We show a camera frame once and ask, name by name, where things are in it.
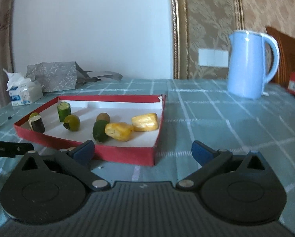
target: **gray paper bag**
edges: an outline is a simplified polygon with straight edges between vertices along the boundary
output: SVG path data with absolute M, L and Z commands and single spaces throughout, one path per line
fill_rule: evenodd
M 101 81 L 99 78 L 121 80 L 122 75 L 104 71 L 96 77 L 89 77 L 91 71 L 84 71 L 75 61 L 71 62 L 42 62 L 28 65 L 27 77 L 37 80 L 42 86 L 42 92 L 56 92 L 80 87 L 86 82 Z

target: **kettle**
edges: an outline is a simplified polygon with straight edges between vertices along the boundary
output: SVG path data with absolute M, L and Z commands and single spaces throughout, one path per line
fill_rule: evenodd
M 265 84 L 276 74 L 279 66 L 277 41 L 264 33 L 238 30 L 229 35 L 232 53 L 229 61 L 227 89 L 237 96 L 258 99 Z M 265 43 L 273 50 L 273 65 L 266 74 Z

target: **tissue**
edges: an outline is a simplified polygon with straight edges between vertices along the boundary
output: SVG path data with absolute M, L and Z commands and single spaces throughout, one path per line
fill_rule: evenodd
M 4 72 L 8 76 L 7 91 L 13 106 L 26 105 L 39 100 L 42 94 L 42 88 L 38 81 L 32 81 L 25 78 L 20 73 L 9 73 L 5 69 Z

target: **wooden headboard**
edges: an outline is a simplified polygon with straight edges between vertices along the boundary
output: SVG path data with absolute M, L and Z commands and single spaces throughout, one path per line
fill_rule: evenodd
M 290 74 L 295 72 L 295 39 L 269 26 L 266 30 L 277 40 L 280 51 L 279 69 L 272 82 L 287 88 Z

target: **wall socket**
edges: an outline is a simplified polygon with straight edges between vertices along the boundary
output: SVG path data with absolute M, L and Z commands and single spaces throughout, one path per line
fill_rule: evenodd
M 229 67 L 229 52 L 215 49 L 199 49 L 199 66 Z

